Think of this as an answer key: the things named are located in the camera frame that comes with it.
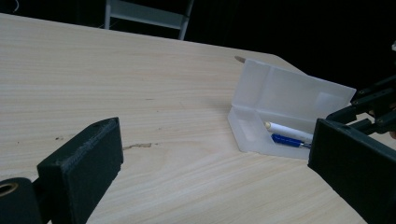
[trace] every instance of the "dark background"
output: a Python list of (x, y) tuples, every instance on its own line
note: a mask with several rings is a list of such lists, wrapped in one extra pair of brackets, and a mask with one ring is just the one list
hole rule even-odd
[[(174, 12), (186, 0), (129, 0)], [(105, 0), (0, 0), (0, 12), (103, 28)], [(177, 38), (178, 30), (112, 19), (111, 29)], [(275, 54), (356, 89), (396, 75), (395, 0), (195, 0), (186, 41)]]

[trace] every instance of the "brass hole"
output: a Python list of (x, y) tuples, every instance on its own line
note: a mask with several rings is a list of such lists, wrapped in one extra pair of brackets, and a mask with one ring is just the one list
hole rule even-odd
[(6, 196), (18, 187), (17, 183), (6, 183), (0, 185), (0, 197)]

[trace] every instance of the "table surface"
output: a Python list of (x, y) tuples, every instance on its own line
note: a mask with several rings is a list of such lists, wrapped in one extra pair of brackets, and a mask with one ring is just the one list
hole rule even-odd
[(235, 55), (297, 70), (271, 54), (0, 14), (0, 180), (35, 180), (67, 140), (119, 117), (124, 164), (88, 223), (364, 223), (307, 161), (238, 150)]

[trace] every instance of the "clear plastic box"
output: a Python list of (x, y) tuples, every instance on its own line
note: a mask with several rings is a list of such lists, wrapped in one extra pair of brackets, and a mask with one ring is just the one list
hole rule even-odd
[(306, 160), (308, 148), (276, 144), (264, 122), (313, 133), (318, 118), (347, 106), (355, 92), (324, 79), (246, 59), (228, 121), (241, 151)]

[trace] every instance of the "white pen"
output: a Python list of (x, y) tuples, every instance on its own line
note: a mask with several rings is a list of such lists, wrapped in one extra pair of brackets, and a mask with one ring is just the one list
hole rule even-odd
[(273, 122), (264, 122), (265, 128), (271, 132), (271, 133), (277, 133), (289, 138), (294, 138), (294, 139), (298, 139), (301, 140), (305, 143), (311, 143), (312, 139), (313, 139), (313, 134), (311, 133), (305, 133), (303, 131), (300, 130), (296, 130), (296, 129), (292, 129), (280, 124), (276, 124)]

